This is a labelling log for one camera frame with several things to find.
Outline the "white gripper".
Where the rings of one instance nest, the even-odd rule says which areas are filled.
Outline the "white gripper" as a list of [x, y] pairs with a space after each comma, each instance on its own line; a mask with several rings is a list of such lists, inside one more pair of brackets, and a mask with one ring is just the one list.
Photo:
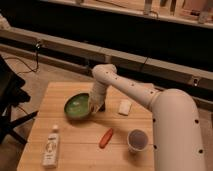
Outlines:
[[105, 111], [106, 92], [93, 88], [89, 93], [89, 110], [91, 113]]

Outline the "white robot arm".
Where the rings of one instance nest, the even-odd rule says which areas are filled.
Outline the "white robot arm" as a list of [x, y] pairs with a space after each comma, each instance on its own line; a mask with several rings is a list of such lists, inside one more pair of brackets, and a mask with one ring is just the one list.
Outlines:
[[89, 107], [94, 113], [113, 86], [153, 114], [155, 171], [206, 171], [199, 112], [189, 94], [134, 82], [119, 76], [113, 64], [96, 65], [92, 76]]

